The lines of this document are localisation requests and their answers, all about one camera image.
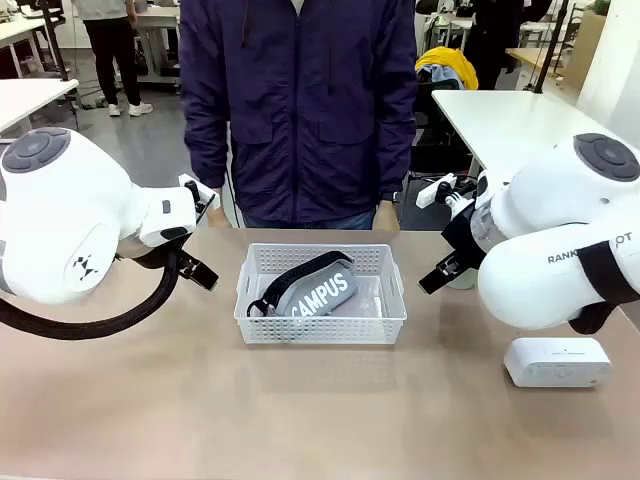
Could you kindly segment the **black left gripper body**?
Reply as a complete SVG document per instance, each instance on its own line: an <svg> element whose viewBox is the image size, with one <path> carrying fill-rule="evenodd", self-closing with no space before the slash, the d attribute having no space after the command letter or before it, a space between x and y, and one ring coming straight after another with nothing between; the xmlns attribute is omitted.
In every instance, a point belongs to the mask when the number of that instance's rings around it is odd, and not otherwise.
<svg viewBox="0 0 640 480"><path fill-rule="evenodd" d="M119 241L117 246L117 259L137 261L139 258L151 256L152 258L159 257L160 262L163 263L166 257L166 251L173 249L180 250L189 237L190 234L183 235L159 246L150 247L144 244L136 234L131 234Z"/></svg>

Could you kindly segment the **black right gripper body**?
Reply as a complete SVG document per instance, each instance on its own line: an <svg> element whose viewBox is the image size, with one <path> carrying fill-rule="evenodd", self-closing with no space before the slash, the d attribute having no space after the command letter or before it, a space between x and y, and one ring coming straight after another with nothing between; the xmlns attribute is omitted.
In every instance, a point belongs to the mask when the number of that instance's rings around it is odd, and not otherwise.
<svg viewBox="0 0 640 480"><path fill-rule="evenodd" d="M441 232L441 236L452 248L447 259L452 259L461 268L479 268L486 256L471 230L471 218L474 211L474 203L467 205L453 216Z"/></svg>

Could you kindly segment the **person's left hand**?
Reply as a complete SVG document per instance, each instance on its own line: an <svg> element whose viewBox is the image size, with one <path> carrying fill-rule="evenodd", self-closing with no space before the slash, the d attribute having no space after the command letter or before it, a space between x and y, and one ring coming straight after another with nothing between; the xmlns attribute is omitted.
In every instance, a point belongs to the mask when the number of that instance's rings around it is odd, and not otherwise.
<svg viewBox="0 0 640 480"><path fill-rule="evenodd" d="M372 229L379 232L398 232L398 221L395 204L392 201L382 200L373 218Z"/></svg>

